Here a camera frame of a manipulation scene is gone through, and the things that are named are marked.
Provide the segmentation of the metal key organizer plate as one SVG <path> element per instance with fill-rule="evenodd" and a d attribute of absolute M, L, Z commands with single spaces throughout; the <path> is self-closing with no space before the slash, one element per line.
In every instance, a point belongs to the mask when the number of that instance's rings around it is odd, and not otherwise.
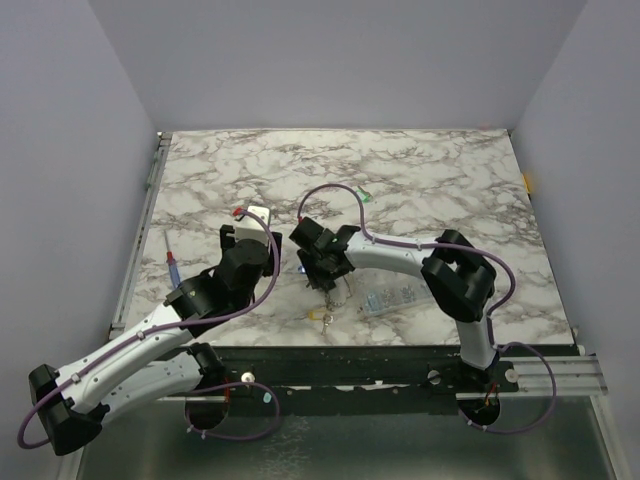
<path fill-rule="evenodd" d="M 360 293 L 353 275 L 349 274 L 335 280 L 335 287 L 325 293 L 325 307 L 329 312 L 361 309 Z"/>

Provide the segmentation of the yellow tagged key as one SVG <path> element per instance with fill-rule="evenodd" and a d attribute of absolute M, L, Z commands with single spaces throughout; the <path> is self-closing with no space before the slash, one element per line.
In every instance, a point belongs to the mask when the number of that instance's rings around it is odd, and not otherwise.
<path fill-rule="evenodd" d="M 330 311 L 312 310 L 311 312 L 308 313 L 308 319 L 311 321 L 320 322 L 322 325 L 321 334 L 325 335 L 327 333 L 329 326 L 334 321 L 334 316 Z"/>

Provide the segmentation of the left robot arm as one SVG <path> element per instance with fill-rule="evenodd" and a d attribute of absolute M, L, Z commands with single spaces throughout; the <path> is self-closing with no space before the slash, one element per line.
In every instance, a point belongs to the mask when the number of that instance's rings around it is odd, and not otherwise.
<path fill-rule="evenodd" d="M 267 299 L 255 289 L 262 278 L 277 278 L 282 235 L 242 224 L 220 231 L 232 239 L 218 265 L 183 280 L 138 324 L 93 353 L 29 373 L 28 416 L 39 419 L 55 455 L 85 447 L 131 407 L 175 393 L 210 394 L 224 383 L 213 349 L 197 339 Z"/>

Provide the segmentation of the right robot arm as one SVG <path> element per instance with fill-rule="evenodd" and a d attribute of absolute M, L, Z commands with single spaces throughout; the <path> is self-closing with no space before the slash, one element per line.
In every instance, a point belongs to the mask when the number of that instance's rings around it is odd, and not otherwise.
<path fill-rule="evenodd" d="M 481 391 L 494 381 L 497 351 L 486 310 L 495 293 L 496 270 L 458 231 L 446 230 L 433 241 L 410 241 L 350 225 L 332 232 L 305 217 L 289 239 L 298 247 L 310 287 L 325 293 L 358 269 L 423 280 L 441 311 L 456 323 L 461 383 Z"/>

